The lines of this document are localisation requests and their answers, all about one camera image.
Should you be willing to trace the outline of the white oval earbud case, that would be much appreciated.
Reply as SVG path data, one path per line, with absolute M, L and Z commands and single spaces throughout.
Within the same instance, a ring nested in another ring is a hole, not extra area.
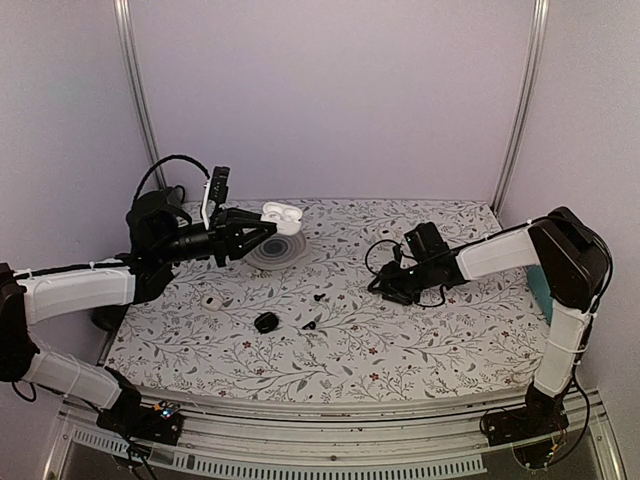
M 276 232 L 284 236 L 294 236 L 302 226 L 303 211 L 293 205 L 279 202 L 265 202 L 261 220 L 276 225 Z

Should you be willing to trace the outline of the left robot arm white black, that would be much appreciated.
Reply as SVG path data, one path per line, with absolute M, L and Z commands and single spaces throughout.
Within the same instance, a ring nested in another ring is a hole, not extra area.
M 135 305 L 162 295 L 176 264 L 213 258 L 218 266 L 242 258 L 271 235 L 300 228 L 279 212 L 216 208 L 192 221 L 165 191 L 136 199 L 126 215 L 131 250 L 114 259 L 48 272 L 1 266 L 1 379 L 39 384 L 101 409 L 128 434 L 148 426 L 148 412 L 126 379 L 69 354 L 38 346 L 30 326 L 59 315 Z

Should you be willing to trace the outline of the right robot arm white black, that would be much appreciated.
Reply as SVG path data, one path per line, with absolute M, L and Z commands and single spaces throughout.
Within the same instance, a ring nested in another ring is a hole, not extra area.
M 367 289 L 400 304 L 421 303 L 424 291 L 441 293 L 518 268 L 538 270 L 550 300 L 546 348 L 528 387 L 517 427 L 537 436 L 552 424 L 555 405 L 569 387 L 589 341 L 593 320 L 613 276 L 613 256 L 602 237 L 565 206 L 545 216 L 455 248 L 432 222 L 404 236 L 413 265 L 402 264 L 402 247 L 375 272 Z

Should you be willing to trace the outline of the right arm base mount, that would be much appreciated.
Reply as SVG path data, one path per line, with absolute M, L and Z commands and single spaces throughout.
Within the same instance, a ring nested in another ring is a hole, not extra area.
M 544 420 L 534 419 L 525 407 L 491 409 L 479 420 L 480 432 L 490 446 L 511 445 L 524 468 L 547 468 L 565 440 L 569 421 L 563 411 Z

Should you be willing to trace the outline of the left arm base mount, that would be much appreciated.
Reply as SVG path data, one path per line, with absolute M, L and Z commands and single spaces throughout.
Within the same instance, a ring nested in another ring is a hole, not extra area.
M 185 417 L 181 405 L 166 400 L 153 406 L 102 410 L 96 425 L 120 435 L 126 440 L 141 439 L 176 446 L 182 433 Z

